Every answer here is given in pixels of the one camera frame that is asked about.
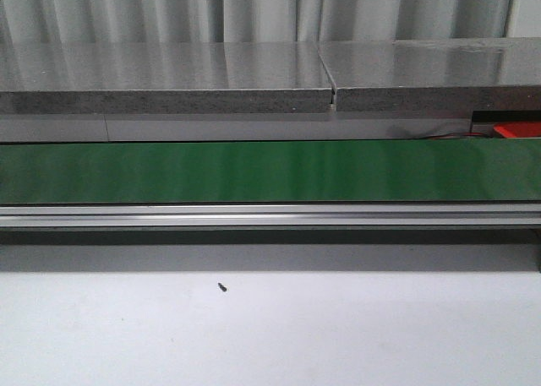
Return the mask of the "left grey stone slab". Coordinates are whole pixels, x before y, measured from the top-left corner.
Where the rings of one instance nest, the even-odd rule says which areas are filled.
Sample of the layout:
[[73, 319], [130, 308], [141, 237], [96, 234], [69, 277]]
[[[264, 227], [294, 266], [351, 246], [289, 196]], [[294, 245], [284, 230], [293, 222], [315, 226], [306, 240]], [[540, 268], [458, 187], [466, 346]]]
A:
[[1, 47], [4, 114], [321, 113], [310, 43], [25, 43]]

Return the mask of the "grey stone slab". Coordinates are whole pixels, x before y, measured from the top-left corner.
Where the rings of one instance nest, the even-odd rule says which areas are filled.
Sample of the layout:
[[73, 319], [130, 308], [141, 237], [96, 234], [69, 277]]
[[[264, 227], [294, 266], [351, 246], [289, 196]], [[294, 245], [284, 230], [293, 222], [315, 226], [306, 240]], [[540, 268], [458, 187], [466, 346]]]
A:
[[25, 43], [1, 47], [4, 114], [321, 113], [310, 43]]
[[540, 40], [334, 41], [319, 54], [338, 111], [537, 111]]

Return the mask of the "right grey stone slab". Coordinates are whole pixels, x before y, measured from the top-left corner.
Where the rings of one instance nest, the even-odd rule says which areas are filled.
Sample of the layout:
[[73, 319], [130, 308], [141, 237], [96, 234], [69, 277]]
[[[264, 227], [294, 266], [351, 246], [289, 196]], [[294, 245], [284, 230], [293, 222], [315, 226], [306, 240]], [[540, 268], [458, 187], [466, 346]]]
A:
[[319, 54], [338, 111], [537, 111], [540, 40], [334, 41]]

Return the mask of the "green conveyor belt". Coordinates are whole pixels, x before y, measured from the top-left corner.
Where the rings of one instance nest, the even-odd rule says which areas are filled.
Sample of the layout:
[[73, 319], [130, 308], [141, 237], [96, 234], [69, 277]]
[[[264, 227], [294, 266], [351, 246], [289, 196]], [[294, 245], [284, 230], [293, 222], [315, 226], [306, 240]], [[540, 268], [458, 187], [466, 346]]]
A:
[[539, 201], [536, 139], [5, 144], [1, 202]]

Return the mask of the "red plastic bin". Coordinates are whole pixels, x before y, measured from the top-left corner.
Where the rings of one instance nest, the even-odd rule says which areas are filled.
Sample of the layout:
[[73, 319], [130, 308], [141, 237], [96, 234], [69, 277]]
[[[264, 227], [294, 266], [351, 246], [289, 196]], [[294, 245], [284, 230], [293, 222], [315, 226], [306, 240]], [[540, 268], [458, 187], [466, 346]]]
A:
[[541, 122], [503, 122], [495, 124], [493, 131], [504, 139], [539, 139]]

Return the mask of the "grey pleated curtain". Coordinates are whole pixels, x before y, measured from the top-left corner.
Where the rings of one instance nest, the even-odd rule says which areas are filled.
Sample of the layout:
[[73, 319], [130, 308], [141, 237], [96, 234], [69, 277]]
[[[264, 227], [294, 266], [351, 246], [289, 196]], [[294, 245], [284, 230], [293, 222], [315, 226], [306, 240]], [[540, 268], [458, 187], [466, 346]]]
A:
[[526, 37], [540, 0], [1, 0], [1, 40], [372, 41]]

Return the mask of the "aluminium conveyor side rail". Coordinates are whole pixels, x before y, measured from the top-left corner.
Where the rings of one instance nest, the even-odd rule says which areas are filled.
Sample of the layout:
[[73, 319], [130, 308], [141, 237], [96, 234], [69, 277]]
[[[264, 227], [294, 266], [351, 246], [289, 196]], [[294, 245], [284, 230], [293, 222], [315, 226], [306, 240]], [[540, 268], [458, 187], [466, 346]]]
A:
[[124, 227], [534, 227], [538, 203], [14, 206], [3, 229]]

